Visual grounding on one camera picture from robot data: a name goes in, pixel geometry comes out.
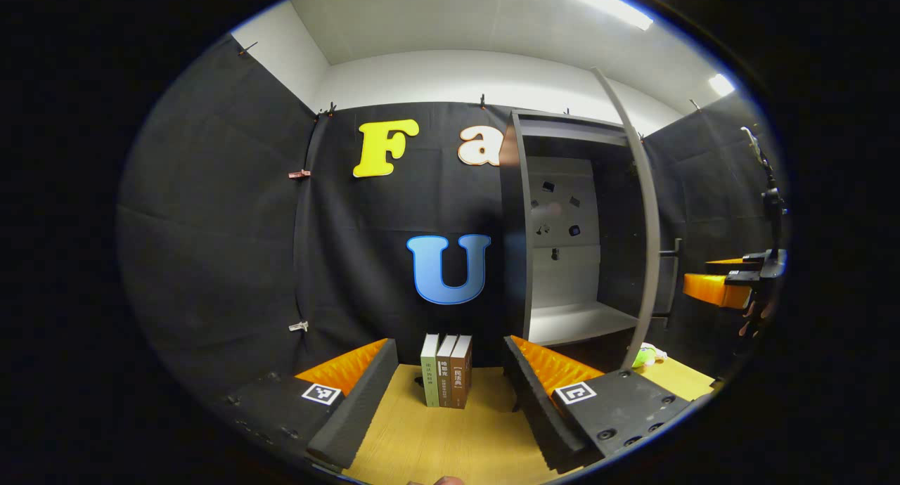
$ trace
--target wooden table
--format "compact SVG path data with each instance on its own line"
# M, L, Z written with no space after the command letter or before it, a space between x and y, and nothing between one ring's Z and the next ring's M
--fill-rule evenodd
M711 378L671 359L638 372L689 401L712 390ZM511 411L515 395L501 367L472 370L465 409L425 407L417 376L419 366L397 368L344 474L377 485L431 485L444 475L466 485L531 485L562 476L547 469L525 414Z

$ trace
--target book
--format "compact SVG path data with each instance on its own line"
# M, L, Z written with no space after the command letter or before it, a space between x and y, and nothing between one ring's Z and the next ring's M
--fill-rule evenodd
M437 334L425 335L425 343L422 344L422 386L425 387L425 405L428 408L437 408L440 398L437 395Z
M455 335L447 335L437 350L437 398L438 404L443 408L450 407L450 354L456 344Z
M460 335L450 354L450 408L465 408L472 386L472 335Z

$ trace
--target blue letter u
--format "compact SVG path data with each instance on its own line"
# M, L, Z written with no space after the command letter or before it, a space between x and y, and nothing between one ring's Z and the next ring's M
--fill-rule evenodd
M462 304L482 293L484 288L484 251L491 244L491 238L481 234L463 235L459 245L465 248L468 277L462 286L448 287L444 284L444 268L441 252L450 242L440 235L420 235L409 239L406 247L412 251L412 274L416 292L428 302L435 304Z

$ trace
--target brown book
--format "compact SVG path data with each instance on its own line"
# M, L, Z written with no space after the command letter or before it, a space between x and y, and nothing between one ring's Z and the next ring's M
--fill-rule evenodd
M472 386L472 335L460 335L450 355L450 408L465 408Z
M437 350L437 398L442 408L450 407L450 355L456 344L455 335L447 335Z

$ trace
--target black fabric backdrop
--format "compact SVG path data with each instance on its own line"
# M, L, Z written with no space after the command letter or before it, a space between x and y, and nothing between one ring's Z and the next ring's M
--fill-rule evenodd
M740 127L748 127L759 139L789 209L790 182L775 140L753 104L737 92L644 139L660 208L661 248L671 249L675 238L683 239L669 328L654 325L646 340L713 376L732 363L737 331L745 319L738 311L685 295L684 273L706 273L706 261L771 247L771 226L763 218L760 195L766 190L765 171Z
M418 363L426 332L473 335L473 363L497 366L502 327L503 238L499 168L466 165L457 156L461 130L488 125L505 131L511 108L465 103L409 103L338 110L319 123L309 149L297 213L297 294L309 321L301 369L382 337L397 341L399 360ZM354 178L363 134L373 121L414 119L392 174ZM416 235L443 235L444 283L464 283L466 234L491 236L482 293L470 302L438 305L418 295L412 254Z
M202 398L292 373L293 219L312 114L224 37L155 105L119 196L122 277L152 347Z

